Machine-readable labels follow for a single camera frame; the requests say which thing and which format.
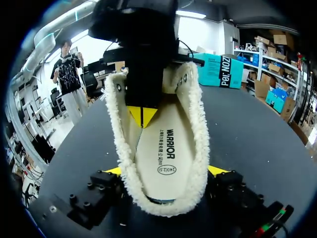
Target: blue box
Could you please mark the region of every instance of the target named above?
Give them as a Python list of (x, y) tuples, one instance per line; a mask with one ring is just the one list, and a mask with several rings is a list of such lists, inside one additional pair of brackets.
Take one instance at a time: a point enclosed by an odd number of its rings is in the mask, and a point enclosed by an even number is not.
[(285, 101), (271, 91), (268, 91), (265, 102), (273, 107), (278, 113), (281, 113)]
[(198, 81), (200, 84), (204, 86), (241, 88), (242, 62), (206, 53), (194, 54), (194, 58), (205, 61), (204, 67), (198, 67)]

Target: yellow bracket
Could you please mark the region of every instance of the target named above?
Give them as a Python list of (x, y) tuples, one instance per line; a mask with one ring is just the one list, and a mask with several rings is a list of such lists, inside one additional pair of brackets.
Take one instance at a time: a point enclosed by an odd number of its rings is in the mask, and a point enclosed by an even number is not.
[[(217, 174), (220, 174), (220, 173), (222, 173), (222, 172), (225, 172), (225, 173), (229, 172), (229, 171), (227, 171), (227, 170), (223, 170), (223, 169), (220, 169), (220, 168), (211, 166), (211, 165), (208, 166), (208, 170), (209, 170), (214, 176), (216, 176)], [(103, 171), (103, 172), (105, 172), (105, 173), (109, 173), (109, 172), (110, 172), (110, 173), (113, 173), (113, 174), (116, 174), (116, 175), (120, 175), (120, 174), (121, 174), (121, 169), (120, 169), (119, 167), (117, 167), (117, 168), (114, 168), (114, 169), (111, 169), (111, 170), (107, 170), (107, 171)]]
[(140, 108), (140, 107), (128, 106), (128, 109), (130, 113), (132, 114), (136, 124), (141, 128), (147, 127), (150, 120), (153, 118), (154, 114), (157, 112), (157, 109), (154, 109), (154, 108)]

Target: metal shelving unit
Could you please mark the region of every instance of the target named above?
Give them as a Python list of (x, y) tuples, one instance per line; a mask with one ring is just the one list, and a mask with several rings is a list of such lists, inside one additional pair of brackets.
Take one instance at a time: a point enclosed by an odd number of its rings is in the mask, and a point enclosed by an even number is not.
[(249, 53), (249, 54), (259, 54), (259, 51), (246, 51), (246, 50), (237, 50), (233, 49), (234, 52), (241, 52), (241, 53)]
[(284, 78), (283, 76), (281, 76), (281, 75), (279, 75), (279, 74), (277, 74), (277, 73), (274, 73), (274, 72), (272, 72), (272, 71), (269, 71), (269, 70), (267, 70), (267, 69), (265, 69), (265, 68), (262, 68), (262, 71), (264, 71), (264, 72), (266, 72), (266, 73), (269, 73), (269, 74), (272, 74), (273, 76), (284, 80), (285, 82), (289, 83), (290, 85), (292, 85), (292, 86), (294, 86), (294, 87), (297, 87), (297, 85), (296, 85), (294, 82), (292, 82), (292, 81), (290, 81), (290, 80)]
[[(252, 64), (249, 64), (249, 63), (243, 63), (244, 67), (252, 67), (252, 68), (255, 68), (257, 69), (257, 73), (258, 73), (258, 76), (257, 76), (257, 80), (260, 81), (261, 80), (261, 76), (262, 76), (262, 72), (265, 72), (267, 74), (270, 74), (270, 75), (273, 75), (275, 76), (276, 78), (279, 78), (285, 82), (287, 82), (290, 86), (294, 87), (295, 88), (295, 94), (294, 94), (294, 100), (296, 102), (295, 104), (295, 107), (294, 107), (294, 110), (292, 112), (292, 117), (294, 116), (297, 108), (298, 108), (298, 101), (299, 101), (299, 98), (298, 98), (298, 95), (301, 94), (302, 92), (302, 89), (303, 89), (303, 81), (301, 80), (301, 71), (297, 69), (297, 67), (289, 64), (289, 63), (286, 63), (284, 61), (281, 61), (279, 59), (276, 59), (276, 58), (273, 58), (273, 57), (269, 57), (269, 56), (266, 56), (263, 54), (263, 50), (261, 49), (259, 52), (256, 52), (256, 51), (246, 51), (246, 50), (238, 50), (238, 49), (235, 49), (234, 48), (234, 42), (232, 44), (232, 50), (233, 50), (233, 53), (237, 53), (237, 55), (239, 54), (258, 54), (259, 55), (259, 66), (254, 66)], [(263, 60), (270, 60), (270, 61), (274, 61), (274, 62), (278, 62), (280, 64), (282, 64), (284, 67), (290, 69), (291, 71), (294, 71), (295, 73), (297, 73), (297, 81), (296, 82), (293, 82), (287, 78), (284, 78), (283, 76), (281, 75), (278, 75), (277, 73), (274, 73), (272, 71), (269, 71), (265, 68), (262, 68), (262, 64), (263, 64)]]

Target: office chair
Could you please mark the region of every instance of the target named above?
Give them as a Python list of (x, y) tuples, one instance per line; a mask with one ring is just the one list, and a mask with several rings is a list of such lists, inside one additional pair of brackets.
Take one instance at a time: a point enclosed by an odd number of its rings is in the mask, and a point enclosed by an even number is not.
[(101, 88), (97, 88), (98, 82), (91, 72), (85, 72), (85, 74), (80, 75), (81, 78), (85, 81), (87, 96), (91, 99), (96, 99), (101, 96), (103, 93), (101, 92)]
[[(57, 105), (57, 102), (56, 102), (56, 98), (59, 96), (59, 91), (57, 90), (57, 88), (54, 88), (54, 89), (52, 89), (51, 92), (52, 92), (52, 94), (51, 94), (51, 101), (52, 101), (51, 107), (52, 107), (52, 110), (53, 110), (53, 114), (54, 114), (54, 116), (56, 118), (56, 116), (60, 114), (60, 111), (59, 111), (59, 108), (58, 108), (58, 105)], [(62, 111), (65, 111), (66, 107), (64, 105), (64, 102), (61, 100), (61, 98), (58, 99), (58, 103), (59, 103), (60, 109)]]

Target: shoe insole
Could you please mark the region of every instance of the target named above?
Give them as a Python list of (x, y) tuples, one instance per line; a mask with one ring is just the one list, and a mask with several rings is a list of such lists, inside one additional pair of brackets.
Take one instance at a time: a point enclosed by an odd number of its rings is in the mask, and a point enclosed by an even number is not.
[(135, 155), (145, 195), (161, 202), (182, 195), (194, 158), (194, 135), (185, 111), (175, 94), (164, 94), (142, 130)]

